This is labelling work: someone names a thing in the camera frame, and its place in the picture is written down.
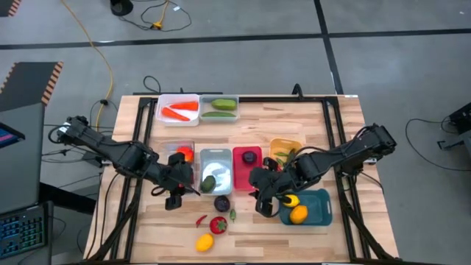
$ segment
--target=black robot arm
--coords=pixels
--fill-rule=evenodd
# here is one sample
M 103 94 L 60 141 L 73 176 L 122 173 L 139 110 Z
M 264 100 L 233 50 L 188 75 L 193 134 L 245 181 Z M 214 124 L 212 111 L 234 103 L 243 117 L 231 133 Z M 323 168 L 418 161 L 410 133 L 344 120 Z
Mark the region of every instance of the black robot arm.
M 169 157 L 168 165 L 158 163 L 159 155 L 139 141 L 117 142 L 88 126 L 85 117 L 69 117 L 57 130 L 59 144 L 86 146 L 110 160 L 116 172 L 125 177 L 143 178 L 161 188 L 159 194 L 170 191 L 166 210 L 182 205 L 181 196 L 191 189 L 193 169 L 182 153 Z
M 340 166 L 347 174 L 357 174 L 363 169 L 363 162 L 368 158 L 380 160 L 394 151 L 396 142 L 384 126 L 373 124 L 364 127 L 353 140 L 331 150 L 315 151 L 302 154 L 287 161 L 281 172 L 255 168 L 250 173 L 250 184 L 257 191 L 251 195 L 257 198 L 255 210 L 265 217 L 272 215 L 272 198 L 289 200 L 284 194 L 301 191 L 321 180 L 321 177 L 333 166 Z

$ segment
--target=teal plastic tray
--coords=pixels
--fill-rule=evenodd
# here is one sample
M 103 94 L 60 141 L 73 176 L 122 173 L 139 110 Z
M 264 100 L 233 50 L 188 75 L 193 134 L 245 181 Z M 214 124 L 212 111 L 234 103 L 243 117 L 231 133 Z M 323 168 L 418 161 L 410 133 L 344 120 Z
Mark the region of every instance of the teal plastic tray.
M 329 193 L 323 188 L 317 191 L 300 191 L 296 194 L 300 204 L 308 207 L 308 218 L 301 225 L 328 226 L 332 222 Z M 280 202 L 280 219 L 285 225 L 294 225 L 289 219 L 292 208 Z

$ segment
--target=red plastic container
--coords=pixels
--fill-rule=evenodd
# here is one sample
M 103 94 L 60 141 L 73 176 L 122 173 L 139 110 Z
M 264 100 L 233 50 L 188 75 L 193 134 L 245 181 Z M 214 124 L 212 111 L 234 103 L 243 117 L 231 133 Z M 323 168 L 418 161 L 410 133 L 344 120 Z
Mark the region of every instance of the red plastic container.
M 247 164 L 242 160 L 245 152 L 252 151 L 257 155 L 253 164 Z M 256 166 L 262 167 L 262 149 L 259 146 L 235 147 L 233 149 L 234 188 L 239 191 L 253 191 L 249 183 L 250 172 Z

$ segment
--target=wooden table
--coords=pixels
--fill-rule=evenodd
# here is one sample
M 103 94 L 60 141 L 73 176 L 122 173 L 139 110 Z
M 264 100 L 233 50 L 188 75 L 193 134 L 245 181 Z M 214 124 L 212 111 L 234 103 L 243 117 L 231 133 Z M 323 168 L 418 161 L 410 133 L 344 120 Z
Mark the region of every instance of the wooden table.
M 123 96 L 116 119 L 113 139 L 127 141 L 132 138 L 138 108 L 138 96 Z M 347 139 L 351 139 L 364 125 L 360 102 L 355 97 L 339 96 L 342 120 Z M 229 148 L 235 146 L 260 146 L 268 154 L 269 142 L 276 137 L 300 141 L 303 145 L 328 149 L 325 121 L 320 103 L 241 103 L 241 118 L 235 124 L 203 124 L 198 127 L 164 127 L 155 121 L 150 146 L 159 152 L 159 143 L 175 139 L 192 139 L 195 142 L 196 161 L 204 148 Z M 331 120 L 335 121 L 333 111 Z M 145 118 L 141 134 L 144 134 Z M 338 133 L 334 129 L 336 143 Z M 375 166 L 365 166 L 365 172 L 378 179 Z M 196 163 L 195 175 L 199 173 Z M 98 233 L 92 249 L 94 253 L 101 238 L 105 193 L 114 176 L 112 168 L 105 169 L 98 201 Z M 114 228 L 124 178 L 118 177 L 110 189 L 107 202 L 105 238 Z M 330 194 L 333 221 L 328 227 L 286 226 L 278 217 L 267 219 L 255 212 L 255 199 L 244 192 L 233 192 L 229 198 L 237 212 L 237 220 L 230 223 L 228 231 L 215 236 L 209 252 L 195 250 L 196 239 L 209 232 L 208 223 L 218 216 L 213 197 L 194 194 L 183 197 L 183 206 L 175 211 L 165 211 L 165 197 L 152 197 L 153 185 L 144 181 L 138 222 L 132 250 L 132 262 L 321 262 L 349 261 L 344 228 L 341 220 L 339 196 L 333 170 L 312 189 L 324 188 Z M 358 196 L 365 225 L 384 249 L 397 256 L 389 216 L 381 189 L 370 180 L 359 176 Z M 199 228 L 195 221 L 207 214 Z M 88 236 L 85 254 L 91 247 L 96 214 Z M 357 255 L 361 256 L 360 241 L 352 223 Z M 124 256 L 124 238 L 121 237 L 118 257 Z

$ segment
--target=caution stripe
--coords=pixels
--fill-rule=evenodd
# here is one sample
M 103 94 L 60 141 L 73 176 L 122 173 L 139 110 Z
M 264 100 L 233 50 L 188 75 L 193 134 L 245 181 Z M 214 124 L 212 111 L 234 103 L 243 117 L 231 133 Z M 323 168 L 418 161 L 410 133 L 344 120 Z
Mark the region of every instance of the caution stripe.
M 12 75 L 13 70 L 15 70 L 15 66 L 16 66 L 16 63 L 13 63 L 12 68 L 10 69 L 10 71 L 8 71 L 7 78 L 5 78 L 5 81 L 0 85 L 0 93 L 3 92 L 3 90 L 5 89 L 5 86 L 7 85 L 10 75 Z
M 21 0 L 13 0 L 12 6 L 10 10 L 8 10 L 8 16 L 12 17 L 18 12 L 18 8 L 20 7 Z
M 58 62 L 52 70 L 52 74 L 49 78 L 49 81 L 47 82 L 46 89 L 44 89 L 43 96 L 41 97 L 42 103 L 44 103 L 46 106 L 49 103 L 49 100 L 51 100 L 52 92 L 54 92 L 54 87 L 56 86 L 57 80 L 59 79 L 59 75 L 62 71 L 63 66 L 63 62 Z

